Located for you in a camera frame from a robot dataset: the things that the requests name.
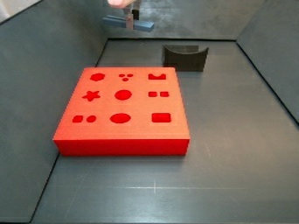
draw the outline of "black object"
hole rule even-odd
[[[176,71],[201,72],[209,48],[199,51],[197,45],[164,45],[162,66],[174,67]]]
[[[133,20],[138,20],[138,10],[132,10]]]

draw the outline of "circular hole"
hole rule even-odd
[[[104,80],[104,78],[105,78],[105,75],[102,73],[93,73],[89,76],[89,79],[93,81],[101,81],[101,80]]]
[[[97,120],[97,118],[96,118],[93,115],[90,115],[90,116],[86,118],[88,123],[93,123],[96,120]]]
[[[112,123],[126,123],[130,120],[128,114],[114,114],[109,117]]]
[[[124,101],[124,100],[129,99],[130,96],[132,96],[132,93],[128,90],[118,90],[116,92],[116,98],[120,101]]]

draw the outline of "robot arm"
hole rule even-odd
[[[102,22],[105,25],[113,25],[129,30],[150,32],[154,23],[138,21],[138,10],[141,0],[106,0],[112,8],[122,9],[125,17],[105,16]]]

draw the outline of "oval hole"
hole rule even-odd
[[[130,120],[128,114],[114,114],[109,117],[112,123],[126,123]]]

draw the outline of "gray floor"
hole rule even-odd
[[[161,65],[161,46],[209,47],[178,73],[185,157],[60,157],[34,223],[299,222],[299,132],[233,42],[108,41],[98,65]]]

